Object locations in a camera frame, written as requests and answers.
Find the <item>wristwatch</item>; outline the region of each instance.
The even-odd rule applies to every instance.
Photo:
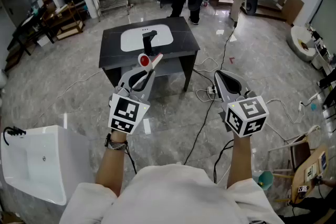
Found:
[[[107,147],[111,150],[124,151],[127,148],[127,144],[128,144],[127,141],[125,141],[123,143],[118,143],[118,142],[112,141],[110,133],[106,136],[106,139],[105,139],[105,147]]]

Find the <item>red button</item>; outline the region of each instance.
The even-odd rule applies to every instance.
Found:
[[[140,63],[142,64],[142,66],[146,67],[149,64],[149,58],[147,56],[141,56],[140,58]]]

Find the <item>power strip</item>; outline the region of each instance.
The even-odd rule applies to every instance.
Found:
[[[213,89],[212,89],[212,86],[209,86],[209,87],[207,88],[207,90],[208,90],[208,93],[209,93],[209,94],[214,94]]]

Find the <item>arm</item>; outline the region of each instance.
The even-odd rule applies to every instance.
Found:
[[[126,141],[126,134],[113,131],[111,140],[119,143]],[[124,151],[106,149],[100,167],[96,174],[96,183],[111,189],[115,195],[120,195],[124,173]]]
[[[250,137],[234,134],[234,146],[227,188],[238,181],[252,178]]]
[[[326,185],[326,186],[331,187],[331,188],[335,188],[336,187],[336,180],[325,180],[325,179],[322,179],[321,183],[323,185]]]

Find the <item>white sink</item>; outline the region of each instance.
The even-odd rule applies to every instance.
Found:
[[[120,47],[122,51],[143,49],[142,34],[155,30],[157,35],[152,39],[152,47],[169,45],[174,38],[167,25],[151,25],[126,30],[121,34]]]
[[[93,183],[88,140],[60,126],[26,130],[22,136],[1,134],[6,183],[34,197],[65,205],[77,185]]]

